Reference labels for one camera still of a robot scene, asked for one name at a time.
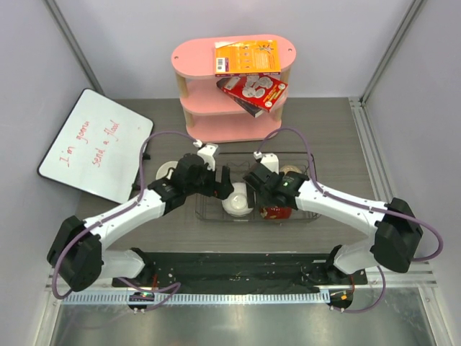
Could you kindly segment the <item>white ribbed bowl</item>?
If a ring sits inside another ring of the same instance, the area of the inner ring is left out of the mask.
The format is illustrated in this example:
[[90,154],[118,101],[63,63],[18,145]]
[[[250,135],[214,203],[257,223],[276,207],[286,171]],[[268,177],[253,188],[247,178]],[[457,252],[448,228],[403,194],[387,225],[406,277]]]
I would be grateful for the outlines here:
[[250,214],[253,208],[249,206],[249,197],[246,191],[246,184],[234,182],[233,192],[222,201],[223,210],[230,216],[239,218]]

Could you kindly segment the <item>tan bowl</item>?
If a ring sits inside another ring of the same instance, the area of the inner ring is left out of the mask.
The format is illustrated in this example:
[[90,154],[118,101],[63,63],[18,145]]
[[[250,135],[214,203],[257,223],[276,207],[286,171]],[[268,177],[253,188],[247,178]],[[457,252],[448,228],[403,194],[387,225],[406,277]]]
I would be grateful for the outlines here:
[[295,172],[295,173],[298,173],[298,174],[302,174],[303,171],[297,167],[297,166],[294,166],[294,165],[284,165],[280,168],[280,171],[283,172],[284,174],[287,174],[289,172]]

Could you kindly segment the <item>red patterned bowl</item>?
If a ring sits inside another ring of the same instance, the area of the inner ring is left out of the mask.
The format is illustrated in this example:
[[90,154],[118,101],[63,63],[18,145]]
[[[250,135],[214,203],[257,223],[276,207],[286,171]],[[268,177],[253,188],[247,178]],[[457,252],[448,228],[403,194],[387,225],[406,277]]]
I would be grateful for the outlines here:
[[285,220],[292,215],[290,207],[263,207],[259,209],[260,216],[264,220]]

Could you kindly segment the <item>beige speckled bowl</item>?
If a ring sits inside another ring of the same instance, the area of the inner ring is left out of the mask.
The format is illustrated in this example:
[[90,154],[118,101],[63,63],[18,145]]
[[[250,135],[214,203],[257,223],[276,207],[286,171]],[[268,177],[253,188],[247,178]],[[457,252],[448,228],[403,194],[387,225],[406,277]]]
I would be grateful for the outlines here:
[[167,179],[169,179],[174,169],[176,168],[177,164],[178,164],[178,161],[168,161],[162,164],[156,172],[156,179],[161,179],[163,177],[166,177]]

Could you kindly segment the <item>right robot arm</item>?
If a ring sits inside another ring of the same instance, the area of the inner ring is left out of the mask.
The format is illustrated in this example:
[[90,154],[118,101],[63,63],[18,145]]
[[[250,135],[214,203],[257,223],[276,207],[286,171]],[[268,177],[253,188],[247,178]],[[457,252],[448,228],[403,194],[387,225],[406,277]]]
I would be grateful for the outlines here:
[[243,179],[266,205],[318,213],[366,236],[331,251],[325,267],[329,282],[340,285],[356,271],[375,266],[408,272],[423,231],[404,200],[365,200],[320,185],[301,173],[273,172],[261,162],[255,163]]

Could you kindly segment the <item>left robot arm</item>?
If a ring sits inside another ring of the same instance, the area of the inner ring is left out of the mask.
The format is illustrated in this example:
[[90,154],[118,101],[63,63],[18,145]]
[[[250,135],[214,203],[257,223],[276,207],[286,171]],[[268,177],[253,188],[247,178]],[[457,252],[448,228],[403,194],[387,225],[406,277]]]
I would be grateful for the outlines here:
[[153,261],[139,248],[111,251],[109,246],[137,227],[181,207],[195,194],[226,199],[234,191],[231,170],[221,177],[196,154],[184,155],[165,176],[150,183],[138,196],[98,216],[62,222],[48,252],[54,278],[62,278],[71,291],[79,292],[102,278],[116,278],[148,286],[156,272]]

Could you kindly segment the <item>black wire dish rack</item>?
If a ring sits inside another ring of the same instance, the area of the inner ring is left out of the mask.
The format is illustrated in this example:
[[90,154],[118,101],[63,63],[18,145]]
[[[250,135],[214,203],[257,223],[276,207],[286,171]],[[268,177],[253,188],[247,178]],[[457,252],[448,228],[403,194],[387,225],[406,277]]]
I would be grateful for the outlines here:
[[[309,163],[306,153],[302,151],[276,151],[275,154],[279,159],[279,167],[284,165],[294,165],[299,167],[303,174],[309,174]],[[223,166],[230,167],[230,180],[234,182],[242,182],[242,176],[255,163],[255,158],[251,152],[234,151],[221,153],[217,159],[217,173],[221,175]],[[259,213],[261,207],[256,201],[253,211],[244,217],[233,217],[228,215],[222,207],[222,202],[216,198],[209,198],[203,195],[195,196],[195,215],[201,221],[210,222],[311,222],[319,217],[317,213],[311,211],[293,210],[290,218],[285,220],[264,220]]]

